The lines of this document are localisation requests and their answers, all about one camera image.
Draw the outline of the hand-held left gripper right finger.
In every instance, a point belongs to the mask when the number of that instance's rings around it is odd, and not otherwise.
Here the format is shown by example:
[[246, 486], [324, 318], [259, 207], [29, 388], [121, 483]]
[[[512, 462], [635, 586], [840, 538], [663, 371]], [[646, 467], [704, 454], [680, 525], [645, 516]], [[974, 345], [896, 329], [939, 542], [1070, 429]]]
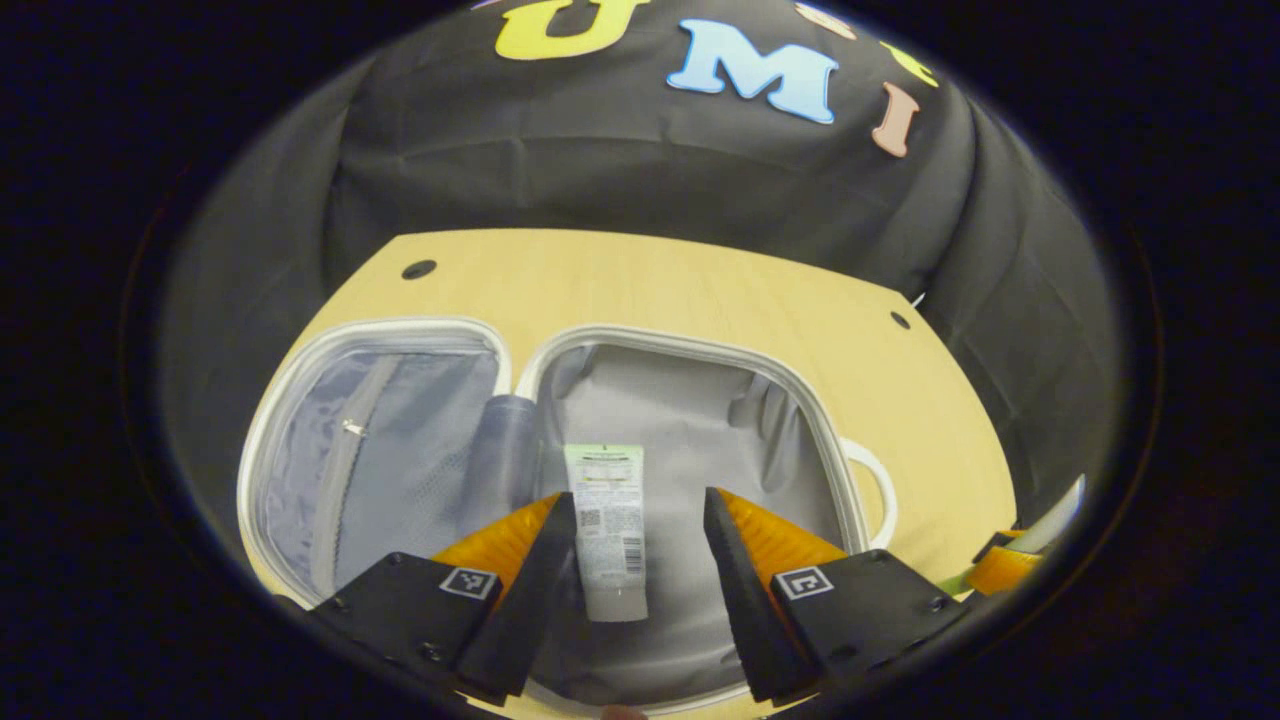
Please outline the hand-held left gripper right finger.
[[703, 527], [758, 702], [877, 683], [969, 611], [890, 551], [849, 553], [723, 488]]

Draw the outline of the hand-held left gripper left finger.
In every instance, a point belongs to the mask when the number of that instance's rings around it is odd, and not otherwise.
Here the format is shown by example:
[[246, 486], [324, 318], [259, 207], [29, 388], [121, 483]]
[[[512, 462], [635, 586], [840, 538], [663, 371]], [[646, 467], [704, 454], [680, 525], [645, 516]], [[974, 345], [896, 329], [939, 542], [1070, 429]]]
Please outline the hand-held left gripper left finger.
[[434, 707], [524, 693], [566, 583], [577, 514], [559, 492], [430, 559], [388, 553], [325, 600], [301, 626], [342, 659]]

